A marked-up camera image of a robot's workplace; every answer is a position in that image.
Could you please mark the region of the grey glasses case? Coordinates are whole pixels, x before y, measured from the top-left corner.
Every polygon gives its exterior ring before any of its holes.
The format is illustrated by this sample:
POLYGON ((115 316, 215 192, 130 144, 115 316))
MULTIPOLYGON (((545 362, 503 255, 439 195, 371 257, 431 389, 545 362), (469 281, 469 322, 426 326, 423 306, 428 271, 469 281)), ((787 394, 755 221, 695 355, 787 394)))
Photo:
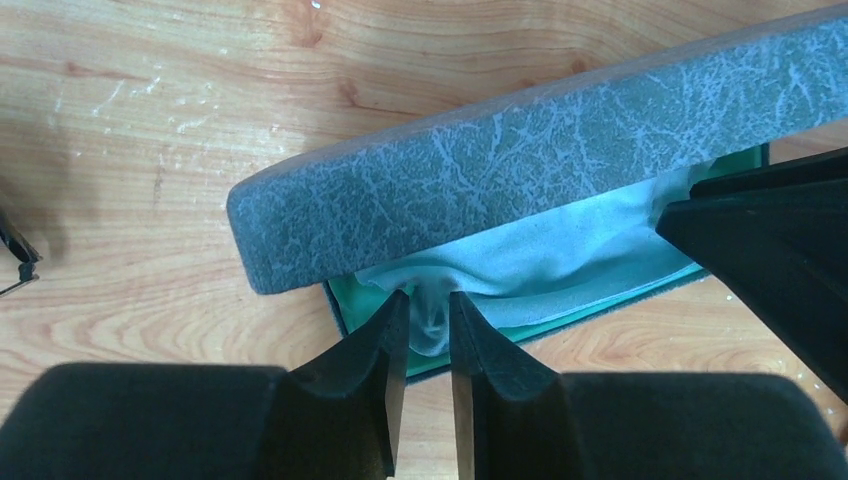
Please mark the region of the grey glasses case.
MULTIPOLYGON (((350 334, 399 290, 361 270, 678 169, 764 167, 772 141, 846 115, 841 3, 297 155, 234 186, 227 214, 257 293, 318 284, 350 334)), ((543 337, 699 280, 694 264, 606 308, 497 329, 543 337)), ((411 381, 448 365, 410 346, 411 381)))

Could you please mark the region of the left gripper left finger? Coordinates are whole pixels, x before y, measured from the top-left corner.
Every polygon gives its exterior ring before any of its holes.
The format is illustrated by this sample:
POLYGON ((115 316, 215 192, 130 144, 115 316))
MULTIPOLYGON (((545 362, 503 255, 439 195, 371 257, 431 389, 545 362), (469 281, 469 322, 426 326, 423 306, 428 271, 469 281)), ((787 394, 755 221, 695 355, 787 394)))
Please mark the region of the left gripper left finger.
POLYGON ((384 479, 396 470, 410 301, 295 370, 67 363, 1 428, 5 479, 384 479))

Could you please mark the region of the light blue cleaning cloth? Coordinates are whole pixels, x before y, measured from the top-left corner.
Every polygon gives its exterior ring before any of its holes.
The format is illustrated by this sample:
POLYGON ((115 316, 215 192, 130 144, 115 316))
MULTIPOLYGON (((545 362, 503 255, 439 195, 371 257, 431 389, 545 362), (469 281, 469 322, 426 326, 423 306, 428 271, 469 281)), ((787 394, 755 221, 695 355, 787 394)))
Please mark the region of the light blue cleaning cloth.
POLYGON ((695 270, 655 231, 662 210, 687 198, 709 163, 532 215, 361 270, 357 280, 412 292, 410 346, 449 349, 453 292, 465 293, 496 328, 540 325, 663 287, 695 270))

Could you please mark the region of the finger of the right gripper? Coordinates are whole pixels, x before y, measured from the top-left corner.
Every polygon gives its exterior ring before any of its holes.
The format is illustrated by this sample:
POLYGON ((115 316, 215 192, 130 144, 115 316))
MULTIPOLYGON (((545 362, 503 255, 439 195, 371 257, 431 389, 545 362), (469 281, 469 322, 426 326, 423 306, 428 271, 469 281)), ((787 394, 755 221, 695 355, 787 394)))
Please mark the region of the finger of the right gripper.
POLYGON ((656 231, 846 399, 846 148, 700 181, 656 231))

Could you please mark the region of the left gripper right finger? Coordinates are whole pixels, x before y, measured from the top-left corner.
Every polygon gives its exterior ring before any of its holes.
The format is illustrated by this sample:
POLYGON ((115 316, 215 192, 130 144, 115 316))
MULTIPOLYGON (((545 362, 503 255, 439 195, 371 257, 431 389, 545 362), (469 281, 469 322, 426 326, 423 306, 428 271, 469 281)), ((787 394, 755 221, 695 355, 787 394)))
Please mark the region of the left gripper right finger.
POLYGON ((559 373, 450 297, 463 479, 843 479, 809 397, 765 374, 559 373))

